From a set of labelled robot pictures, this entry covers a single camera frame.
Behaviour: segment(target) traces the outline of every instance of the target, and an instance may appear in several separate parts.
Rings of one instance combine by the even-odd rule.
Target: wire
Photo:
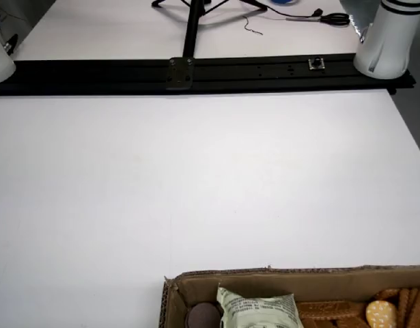
[[[279,12],[276,9],[273,9],[272,7],[265,5],[267,9],[272,10],[273,12],[276,12],[279,15],[285,16],[285,17],[294,17],[294,18],[310,18],[310,17],[318,17],[321,16],[324,12],[322,9],[316,9],[314,13],[310,16],[298,16],[298,15],[290,15],[290,14],[284,14],[283,12]]]
[[[249,25],[249,19],[246,16],[243,16],[244,19],[246,19],[246,25],[244,26],[244,29],[246,29],[247,31],[253,32],[255,34],[259,34],[259,35],[263,35],[262,32],[259,31],[254,31],[253,29],[248,29],[247,26]]]
[[[9,17],[12,17],[12,18],[15,18],[15,19],[19,19],[20,21],[24,21],[24,22],[28,23],[28,22],[27,22],[27,20],[25,20],[25,19],[23,19],[23,18],[21,18],[21,17],[15,16],[15,15],[13,15],[13,14],[10,14],[10,13],[9,13],[9,12],[7,12],[6,10],[4,10],[1,6],[0,6],[0,10],[1,10],[4,14],[6,14],[6,16],[9,16]]]

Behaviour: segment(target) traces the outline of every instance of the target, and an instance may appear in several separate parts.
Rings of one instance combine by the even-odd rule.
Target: white tabletop
[[[154,9],[150,0],[58,0],[23,43],[16,59],[166,59],[181,56],[188,8],[166,0]],[[300,0],[277,9],[310,15],[341,12],[338,0]],[[255,7],[231,0],[201,19],[196,58],[259,57],[353,53],[353,28],[287,22],[273,12],[249,18]]]
[[[99,42],[123,51],[86,44],[106,33],[107,8],[121,13],[125,35],[133,17],[130,1],[97,0],[84,11],[90,2],[58,0],[18,58],[180,54],[183,25],[172,29],[170,20],[163,33],[178,42],[165,36],[136,48],[129,34],[113,38],[115,18],[109,42]],[[332,1],[300,6],[311,2],[309,11]],[[334,44],[295,43],[303,53],[350,51],[333,43],[340,33],[351,38],[350,29],[251,24],[260,20],[252,28],[265,35],[273,24],[299,37],[310,27]],[[204,30],[225,46],[214,34],[197,54],[295,53],[282,43],[277,53],[273,39],[267,53],[243,25]],[[224,40],[231,30],[251,43]],[[362,264],[420,264],[420,152],[384,90],[0,98],[0,328],[156,327],[164,275]]]

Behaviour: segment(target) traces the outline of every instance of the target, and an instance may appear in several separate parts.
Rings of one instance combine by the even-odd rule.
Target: green and white packet
[[[270,299],[245,299],[219,287],[223,328],[303,328],[293,294]]]

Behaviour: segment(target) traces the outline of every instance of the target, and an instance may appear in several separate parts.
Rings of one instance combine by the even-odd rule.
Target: brown cardboard
[[[244,297],[294,293],[296,301],[368,301],[386,288],[420,287],[420,266],[183,273],[165,283],[159,327],[184,328],[190,308],[201,302],[216,303],[218,286]]]

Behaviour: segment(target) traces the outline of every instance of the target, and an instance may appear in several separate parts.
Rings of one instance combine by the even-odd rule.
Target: tripod leg
[[[164,0],[155,0],[152,2],[152,7],[161,8],[160,3],[164,2]]]
[[[161,6],[160,6],[160,3],[162,3],[162,2],[164,2],[165,0],[155,0],[154,2],[152,2],[152,7],[155,7],[155,8],[161,8]],[[187,5],[188,7],[190,7],[190,5],[187,3],[187,1],[185,1],[185,0],[181,0],[181,2],[184,4],[184,5]]]
[[[214,9],[219,8],[221,5],[223,5],[224,3],[227,3],[228,1],[229,0],[223,0],[222,2],[218,3],[213,8],[210,8],[209,10],[207,10],[205,12],[205,15],[208,14],[209,12],[212,12]],[[254,5],[255,7],[258,7],[260,10],[262,10],[263,12],[267,10],[267,6],[264,5],[263,3],[258,2],[257,0],[240,0],[240,1],[247,3],[249,5]]]
[[[240,0],[241,2],[247,3],[249,5],[254,5],[255,7],[258,7],[260,10],[263,10],[264,12],[267,11],[267,5],[264,5],[261,2],[258,2],[257,0]]]

